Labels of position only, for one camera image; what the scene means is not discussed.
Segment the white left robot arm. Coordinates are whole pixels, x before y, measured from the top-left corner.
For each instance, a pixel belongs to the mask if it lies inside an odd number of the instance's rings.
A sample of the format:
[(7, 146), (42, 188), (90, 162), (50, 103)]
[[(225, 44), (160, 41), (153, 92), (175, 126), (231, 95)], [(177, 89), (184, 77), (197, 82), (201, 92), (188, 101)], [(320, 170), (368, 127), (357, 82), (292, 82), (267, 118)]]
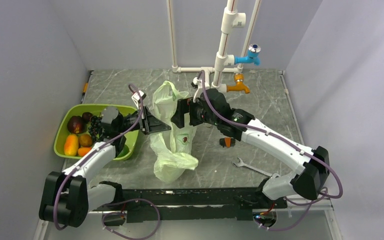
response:
[(79, 227), (88, 213), (102, 205), (111, 210), (124, 203), (123, 188), (119, 183), (102, 181), (88, 189), (88, 184), (100, 169), (115, 159), (123, 150), (126, 134), (140, 131), (145, 135), (171, 130), (171, 127), (151, 114), (147, 106), (123, 115), (116, 106), (102, 111), (103, 141), (78, 162), (62, 172), (53, 171), (45, 179), (38, 216), (55, 223), (58, 229)]

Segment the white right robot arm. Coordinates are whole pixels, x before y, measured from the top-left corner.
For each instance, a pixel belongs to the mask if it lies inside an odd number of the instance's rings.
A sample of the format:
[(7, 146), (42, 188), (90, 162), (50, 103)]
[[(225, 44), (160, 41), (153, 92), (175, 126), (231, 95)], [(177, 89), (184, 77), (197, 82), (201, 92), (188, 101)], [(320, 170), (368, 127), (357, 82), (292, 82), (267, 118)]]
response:
[(315, 201), (329, 176), (329, 154), (325, 148), (312, 149), (278, 134), (253, 114), (232, 108), (215, 89), (203, 92), (197, 100), (191, 97), (177, 100), (171, 122), (178, 128), (203, 123), (213, 125), (224, 136), (257, 147), (286, 164), (291, 173), (260, 183), (255, 200), (262, 208), (290, 195)]

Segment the light green plastic bag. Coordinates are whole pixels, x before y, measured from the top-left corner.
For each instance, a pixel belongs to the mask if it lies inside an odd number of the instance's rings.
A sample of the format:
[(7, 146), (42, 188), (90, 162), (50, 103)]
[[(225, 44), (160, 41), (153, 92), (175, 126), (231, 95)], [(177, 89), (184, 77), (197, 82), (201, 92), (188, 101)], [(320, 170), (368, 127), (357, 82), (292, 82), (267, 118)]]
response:
[(172, 183), (186, 170), (195, 170), (199, 160), (192, 156), (192, 143), (197, 128), (178, 128), (171, 122), (178, 100), (186, 99), (187, 91), (179, 91), (170, 81), (164, 81), (152, 96), (154, 116), (167, 124), (171, 130), (151, 134), (150, 147), (156, 154), (154, 175), (164, 183)]

